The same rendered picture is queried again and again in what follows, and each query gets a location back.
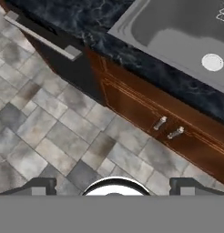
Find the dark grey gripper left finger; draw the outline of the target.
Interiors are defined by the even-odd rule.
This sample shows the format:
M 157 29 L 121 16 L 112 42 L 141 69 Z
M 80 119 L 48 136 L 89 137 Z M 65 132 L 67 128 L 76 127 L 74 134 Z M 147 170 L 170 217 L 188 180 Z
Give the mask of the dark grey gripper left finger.
M 35 177 L 21 187 L 0 193 L 0 196 L 55 196 L 56 179 L 54 177 Z

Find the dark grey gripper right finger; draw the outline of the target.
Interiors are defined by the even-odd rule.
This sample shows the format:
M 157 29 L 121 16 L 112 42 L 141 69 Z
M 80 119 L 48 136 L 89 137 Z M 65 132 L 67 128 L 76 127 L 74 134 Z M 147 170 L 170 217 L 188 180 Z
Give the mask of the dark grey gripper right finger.
M 224 192 L 205 187 L 192 177 L 172 177 L 169 180 L 171 196 L 224 196 Z

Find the brown wooden cupboard door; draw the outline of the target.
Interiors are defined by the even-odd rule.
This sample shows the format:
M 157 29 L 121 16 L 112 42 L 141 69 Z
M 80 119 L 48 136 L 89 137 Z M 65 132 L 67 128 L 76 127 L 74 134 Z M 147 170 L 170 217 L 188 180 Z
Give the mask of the brown wooden cupboard door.
M 155 130 L 154 125 L 161 115 L 155 108 L 145 104 L 128 88 L 108 79 L 102 82 L 102 86 L 109 108 L 150 136 L 156 137 L 159 134 L 160 129 Z
M 184 132 L 172 139 L 168 134 L 184 127 Z M 161 128 L 161 142 L 224 184 L 224 146 L 183 121 L 170 121 Z

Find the silver cupboard knob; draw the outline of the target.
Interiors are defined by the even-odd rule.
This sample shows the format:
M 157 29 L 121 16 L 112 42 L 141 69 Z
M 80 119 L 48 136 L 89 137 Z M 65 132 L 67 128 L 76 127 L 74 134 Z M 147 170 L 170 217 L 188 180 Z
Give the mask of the silver cupboard knob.
M 154 125 L 154 129 L 155 130 L 159 130 L 160 127 L 165 124 L 167 122 L 167 117 L 166 116 L 163 116 L 162 118 L 159 119 L 159 121 Z
M 177 128 L 174 132 L 171 132 L 168 134 L 168 139 L 172 139 L 174 137 L 177 137 L 181 135 L 184 132 L 184 127 Z

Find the white and black round object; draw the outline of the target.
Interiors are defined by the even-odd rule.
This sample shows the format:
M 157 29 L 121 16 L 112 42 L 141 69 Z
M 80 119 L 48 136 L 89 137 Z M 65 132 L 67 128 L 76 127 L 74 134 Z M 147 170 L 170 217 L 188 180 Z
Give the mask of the white and black round object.
M 149 196 L 149 191 L 135 179 L 128 177 L 104 177 L 92 183 L 83 196 Z

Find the black dishwasher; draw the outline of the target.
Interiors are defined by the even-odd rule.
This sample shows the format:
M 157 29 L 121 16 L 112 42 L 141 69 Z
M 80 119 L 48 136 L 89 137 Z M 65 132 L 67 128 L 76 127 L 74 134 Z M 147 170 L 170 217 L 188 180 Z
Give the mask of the black dishwasher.
M 104 104 L 101 86 L 94 77 L 90 62 L 86 55 L 85 47 L 80 42 L 66 33 L 63 33 L 61 30 L 51 26 L 49 23 L 38 20 L 32 14 L 25 13 L 18 7 L 7 3 L 5 0 L 0 0 L 0 5 L 4 8 L 5 14 L 9 11 L 17 13 L 19 15 L 19 23 L 34 30 L 52 43 L 55 43 L 62 48 L 73 46 L 80 50 L 82 55 L 75 61 L 71 61 L 21 30 L 39 55 L 42 56 L 48 66 L 57 75 L 87 96 L 92 97 L 99 104 Z

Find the grey steel sink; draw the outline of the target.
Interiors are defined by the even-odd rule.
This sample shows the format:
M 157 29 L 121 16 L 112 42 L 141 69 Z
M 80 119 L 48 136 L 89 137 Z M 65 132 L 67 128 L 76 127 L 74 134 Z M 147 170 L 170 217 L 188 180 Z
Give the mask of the grey steel sink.
M 224 93 L 224 0 L 136 0 L 108 33 Z

